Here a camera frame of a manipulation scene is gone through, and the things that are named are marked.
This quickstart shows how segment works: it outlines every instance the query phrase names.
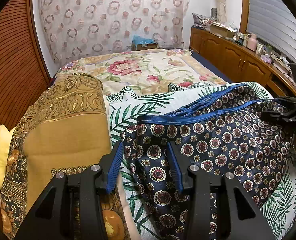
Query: cardboard box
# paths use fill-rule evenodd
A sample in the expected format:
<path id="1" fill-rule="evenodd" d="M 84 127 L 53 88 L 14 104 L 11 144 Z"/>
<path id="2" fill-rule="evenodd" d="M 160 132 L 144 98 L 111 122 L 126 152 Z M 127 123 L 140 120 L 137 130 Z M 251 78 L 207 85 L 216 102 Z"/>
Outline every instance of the cardboard box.
<path id="1" fill-rule="evenodd" d="M 228 30 L 228 28 L 224 28 L 215 24 L 210 24 L 210 32 L 213 34 L 219 34 L 224 38 L 233 38 L 235 32 Z"/>
<path id="2" fill-rule="evenodd" d="M 144 50 L 144 49 L 157 49 L 158 44 L 157 43 L 150 43 L 150 44 L 138 44 L 137 48 L 136 45 L 132 44 L 132 51 L 137 51 L 137 50 Z"/>

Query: green palm leaf pattern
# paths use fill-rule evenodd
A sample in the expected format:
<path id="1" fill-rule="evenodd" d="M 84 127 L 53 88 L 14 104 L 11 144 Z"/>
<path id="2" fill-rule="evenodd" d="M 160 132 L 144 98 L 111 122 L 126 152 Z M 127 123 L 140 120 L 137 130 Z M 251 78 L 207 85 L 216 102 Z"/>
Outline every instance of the green palm leaf pattern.
<path id="1" fill-rule="evenodd" d="M 122 90 L 120 90 L 120 92 L 106 96 L 106 99 L 110 104 L 115 102 L 121 102 L 123 101 L 124 96 L 127 94 L 133 99 L 139 98 L 139 96 L 134 92 L 134 90 L 131 87 L 124 87 Z"/>
<path id="2" fill-rule="evenodd" d="M 255 82 L 245 83 L 248 84 L 260 98 L 272 98 L 272 96 L 260 84 Z M 171 87 L 168 86 L 168 89 L 171 91 L 171 93 L 146 95 L 140 98 L 138 97 L 136 100 L 130 101 L 125 101 L 125 98 L 127 95 L 129 95 L 128 92 L 130 92 L 130 90 L 124 90 L 123 92 L 125 94 L 122 95 L 122 102 L 118 100 L 110 103 L 111 114 L 109 117 L 109 123 L 113 144 L 115 141 L 120 140 L 119 134 L 125 130 L 127 125 L 136 124 L 137 116 L 141 114 L 164 114 L 187 104 L 182 102 L 181 94 L 186 93 L 187 90 L 181 91 L 182 88 L 178 85 L 171 85 Z M 197 100 L 200 97 L 209 95 L 210 93 L 224 90 L 233 84 L 213 86 L 200 82 L 191 85 L 189 88 L 194 87 L 194 85 L 196 88 L 189 91 L 189 95 L 194 94 L 194 96 L 191 96 L 191 102 Z M 125 159 L 123 159 L 120 171 L 122 174 L 126 198 L 142 239 L 161 239 L 154 229 L 152 222 L 149 220 L 150 215 L 147 214 L 144 209 L 142 196 L 140 195 L 139 191 L 137 191 L 138 188 L 134 182 L 132 173 L 130 172 L 129 163 Z M 266 218 L 277 240 L 281 240 L 282 237 L 289 231 L 291 226 L 295 223 L 296 152 L 294 150 L 291 150 L 289 153 L 285 175 L 283 176 L 275 192 L 269 197 L 267 202 L 261 208 L 261 212 Z"/>

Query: white wall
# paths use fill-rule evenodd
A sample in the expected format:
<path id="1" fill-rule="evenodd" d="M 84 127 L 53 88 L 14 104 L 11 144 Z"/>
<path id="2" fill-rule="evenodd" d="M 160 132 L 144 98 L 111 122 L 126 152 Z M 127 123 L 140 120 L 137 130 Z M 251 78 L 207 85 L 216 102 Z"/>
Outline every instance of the white wall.
<path id="1" fill-rule="evenodd" d="M 51 77 L 53 77 L 56 74 L 56 72 L 58 71 L 59 67 L 57 65 L 55 65 L 55 63 L 50 55 L 47 44 L 46 44 L 44 30 L 41 25 L 40 13 L 39 13 L 39 9 L 38 9 L 38 2 L 39 2 L 39 0 L 33 0 L 33 13 L 34 13 L 37 38 L 39 41 L 40 49 L 42 51 L 42 55 L 44 57 L 49 75 Z"/>
<path id="2" fill-rule="evenodd" d="M 216 6 L 215 0 L 190 0 L 186 15 L 183 18 L 182 37 L 185 43 L 184 48 L 190 46 L 190 33 L 193 25 L 192 13 L 197 13 L 205 16 L 210 16 L 211 8 Z"/>
<path id="3" fill-rule="evenodd" d="M 227 22 L 240 28 L 242 0 L 226 0 Z"/>
<path id="4" fill-rule="evenodd" d="M 184 48 L 189 48 L 190 33 L 193 25 L 192 13 L 210 16 L 211 8 L 216 7 L 216 0 L 190 0 L 188 10 L 183 19 L 183 40 Z M 237 28 L 240 27 L 242 0 L 226 0 L 227 21 L 233 23 Z"/>

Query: metal screw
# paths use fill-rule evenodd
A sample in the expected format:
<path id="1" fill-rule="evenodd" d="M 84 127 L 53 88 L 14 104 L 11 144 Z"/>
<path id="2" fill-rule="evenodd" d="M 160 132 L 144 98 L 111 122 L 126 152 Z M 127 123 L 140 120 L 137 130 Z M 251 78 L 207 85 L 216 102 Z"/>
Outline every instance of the metal screw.
<path id="1" fill-rule="evenodd" d="M 100 169 L 100 166 L 98 164 L 94 164 L 91 166 L 92 171 L 99 171 L 99 169 Z"/>
<path id="2" fill-rule="evenodd" d="M 189 166 L 189 169 L 192 170 L 192 171 L 198 171 L 199 167 L 197 165 L 192 164 L 192 165 Z"/>
<path id="3" fill-rule="evenodd" d="M 226 173 L 226 177 L 227 177 L 228 179 L 233 179 L 235 176 L 233 175 L 233 173 L 231 173 L 231 172 L 227 172 L 227 173 Z"/>
<path id="4" fill-rule="evenodd" d="M 56 178 L 58 178 L 58 179 L 62 179 L 64 176 L 65 176 L 65 174 L 63 172 L 58 172 L 56 174 Z"/>

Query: cabinet door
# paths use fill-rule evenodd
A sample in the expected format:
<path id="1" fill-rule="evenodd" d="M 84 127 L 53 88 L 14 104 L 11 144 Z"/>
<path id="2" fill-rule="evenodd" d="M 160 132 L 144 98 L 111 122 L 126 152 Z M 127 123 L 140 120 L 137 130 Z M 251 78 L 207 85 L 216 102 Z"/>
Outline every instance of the cabinet door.
<path id="1" fill-rule="evenodd" d="M 198 32 L 191 32 L 190 47 L 193 51 L 199 53 L 201 45 L 201 35 Z"/>
<path id="2" fill-rule="evenodd" d="M 222 47 L 220 57 L 221 60 L 218 69 L 233 82 L 238 82 L 241 69 L 240 66 L 242 61 L 244 61 L 245 53 L 226 41 Z"/>
<path id="3" fill-rule="evenodd" d="M 270 70 L 268 70 L 259 59 L 247 55 L 241 65 L 239 82 L 255 81 L 265 86 L 270 74 Z"/>
<path id="4" fill-rule="evenodd" d="M 207 34 L 201 44 L 200 55 L 209 60 L 215 67 L 219 66 L 220 55 L 220 38 Z"/>

